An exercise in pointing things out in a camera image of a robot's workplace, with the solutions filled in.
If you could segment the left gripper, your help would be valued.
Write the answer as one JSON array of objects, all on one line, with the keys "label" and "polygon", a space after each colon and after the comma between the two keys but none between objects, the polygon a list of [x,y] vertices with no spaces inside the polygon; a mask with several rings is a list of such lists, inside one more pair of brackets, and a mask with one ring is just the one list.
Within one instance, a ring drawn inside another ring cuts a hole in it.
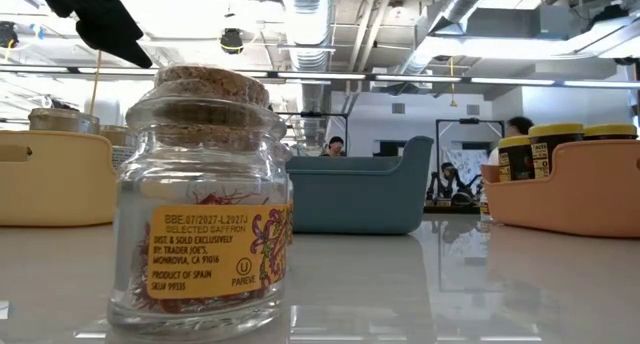
[{"label": "left gripper", "polygon": [[59,17],[78,17],[76,31],[92,49],[107,52],[140,68],[152,61],[137,43],[142,32],[119,0],[45,0]]}]

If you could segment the tan-lid glass spice jar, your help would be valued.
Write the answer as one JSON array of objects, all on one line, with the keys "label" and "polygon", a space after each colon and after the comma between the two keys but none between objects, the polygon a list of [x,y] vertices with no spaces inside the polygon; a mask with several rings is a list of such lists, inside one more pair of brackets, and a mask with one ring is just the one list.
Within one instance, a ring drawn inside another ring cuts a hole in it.
[{"label": "tan-lid glass spice jar", "polygon": [[127,127],[101,125],[100,135],[105,137],[111,143],[112,165],[116,170],[118,170],[136,151],[136,136]]},{"label": "tan-lid glass spice jar", "polygon": [[35,108],[28,120],[30,130],[100,134],[98,117],[69,109]]}]

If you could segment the yellow-lid brown spice can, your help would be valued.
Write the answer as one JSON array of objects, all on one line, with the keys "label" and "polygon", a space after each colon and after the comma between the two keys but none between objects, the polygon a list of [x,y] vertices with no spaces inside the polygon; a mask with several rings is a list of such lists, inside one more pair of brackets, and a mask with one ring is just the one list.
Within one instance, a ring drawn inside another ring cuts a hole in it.
[{"label": "yellow-lid brown spice can", "polygon": [[501,182],[534,179],[531,143],[528,136],[503,138],[498,145]]},{"label": "yellow-lid brown spice can", "polygon": [[553,152],[557,146],[582,141],[584,126],[580,123],[556,123],[532,126],[528,131],[532,164],[536,179],[549,177],[553,169]]},{"label": "yellow-lid brown spice can", "polygon": [[637,128],[628,123],[590,125],[584,128],[585,140],[636,140]]}]

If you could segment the black ceiling device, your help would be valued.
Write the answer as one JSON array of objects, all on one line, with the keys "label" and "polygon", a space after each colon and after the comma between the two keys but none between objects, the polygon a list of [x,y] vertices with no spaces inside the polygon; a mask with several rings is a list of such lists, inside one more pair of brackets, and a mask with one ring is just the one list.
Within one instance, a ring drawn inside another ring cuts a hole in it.
[{"label": "black ceiling device", "polygon": [[15,23],[12,21],[0,21],[0,47],[15,48],[19,43],[15,31]]}]

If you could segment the yellow plastic bin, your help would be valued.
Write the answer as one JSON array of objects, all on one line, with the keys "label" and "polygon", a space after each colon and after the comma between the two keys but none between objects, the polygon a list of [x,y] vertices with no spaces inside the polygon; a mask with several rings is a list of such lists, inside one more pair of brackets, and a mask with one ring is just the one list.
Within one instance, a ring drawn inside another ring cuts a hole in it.
[{"label": "yellow plastic bin", "polygon": [[102,136],[0,131],[0,226],[110,223],[116,177],[112,145]]}]

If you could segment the long ceiling light bar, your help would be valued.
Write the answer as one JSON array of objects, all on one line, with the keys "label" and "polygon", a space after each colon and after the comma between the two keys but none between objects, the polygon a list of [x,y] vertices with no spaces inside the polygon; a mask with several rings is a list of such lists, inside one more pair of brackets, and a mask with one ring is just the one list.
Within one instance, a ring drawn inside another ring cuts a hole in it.
[{"label": "long ceiling light bar", "polygon": [[278,72],[278,78],[310,80],[366,80],[366,74],[332,72]]},{"label": "long ceiling light bar", "polygon": [[455,76],[375,74],[371,80],[381,82],[459,83],[462,79]]},{"label": "long ceiling light bar", "polygon": [[554,80],[548,79],[528,79],[528,78],[488,78],[488,77],[472,77],[471,83],[491,84],[491,85],[511,85],[511,86],[552,86]]}]

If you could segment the person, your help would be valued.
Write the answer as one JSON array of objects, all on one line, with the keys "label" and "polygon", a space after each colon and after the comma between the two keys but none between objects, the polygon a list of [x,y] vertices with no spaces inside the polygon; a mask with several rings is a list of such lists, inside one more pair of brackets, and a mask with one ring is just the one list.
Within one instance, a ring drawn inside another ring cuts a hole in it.
[{"label": "person", "polygon": [[333,136],[326,146],[326,149],[321,156],[324,157],[344,157],[344,140],[339,136]]},{"label": "person", "polygon": [[[529,129],[534,126],[531,119],[524,116],[516,116],[506,121],[505,138],[527,135]],[[499,149],[495,147],[488,158],[488,165],[497,166],[499,164]]]}]

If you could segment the dark blue plastic bin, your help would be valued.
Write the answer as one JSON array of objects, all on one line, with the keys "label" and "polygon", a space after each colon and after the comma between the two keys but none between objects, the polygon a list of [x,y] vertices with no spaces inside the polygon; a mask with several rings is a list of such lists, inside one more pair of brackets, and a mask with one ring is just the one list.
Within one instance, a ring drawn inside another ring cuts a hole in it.
[{"label": "dark blue plastic bin", "polygon": [[286,163],[296,233],[405,235],[422,221],[434,140],[400,157],[302,157]]}]

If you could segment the yellow hanging pendant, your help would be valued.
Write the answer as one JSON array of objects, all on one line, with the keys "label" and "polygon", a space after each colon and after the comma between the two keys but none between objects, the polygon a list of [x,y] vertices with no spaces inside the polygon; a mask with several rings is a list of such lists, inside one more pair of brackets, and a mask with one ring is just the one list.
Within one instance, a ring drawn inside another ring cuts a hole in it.
[{"label": "yellow hanging pendant", "polygon": [[[448,64],[449,64],[449,74],[450,74],[450,76],[451,76],[453,79],[456,79],[456,78],[454,77],[454,76],[455,76],[454,59],[455,59],[455,57],[454,57],[454,56],[451,56],[451,57],[449,58],[449,62],[448,62]],[[456,89],[456,87],[455,87],[455,82],[451,82],[451,85],[450,85],[450,95],[451,95],[450,107],[454,107],[454,108],[458,107],[458,104],[457,104],[457,103],[456,103],[456,101],[455,101],[455,89]]]}]

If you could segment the white patterned cloth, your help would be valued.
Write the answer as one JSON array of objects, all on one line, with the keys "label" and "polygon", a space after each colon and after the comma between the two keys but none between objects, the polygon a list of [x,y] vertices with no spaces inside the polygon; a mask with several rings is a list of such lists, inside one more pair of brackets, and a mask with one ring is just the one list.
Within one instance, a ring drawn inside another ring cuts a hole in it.
[{"label": "white patterned cloth", "polygon": [[463,150],[444,148],[441,150],[443,163],[451,163],[458,171],[461,181],[468,185],[471,180],[481,173],[480,166],[488,161],[486,150]]}]

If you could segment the orange plastic bin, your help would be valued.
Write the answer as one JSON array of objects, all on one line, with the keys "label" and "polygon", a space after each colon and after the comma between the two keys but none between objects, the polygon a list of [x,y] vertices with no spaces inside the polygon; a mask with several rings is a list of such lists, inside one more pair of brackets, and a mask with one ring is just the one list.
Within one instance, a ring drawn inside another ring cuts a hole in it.
[{"label": "orange plastic bin", "polygon": [[564,234],[640,238],[640,140],[570,142],[543,179],[501,182],[481,167],[493,219]]}]

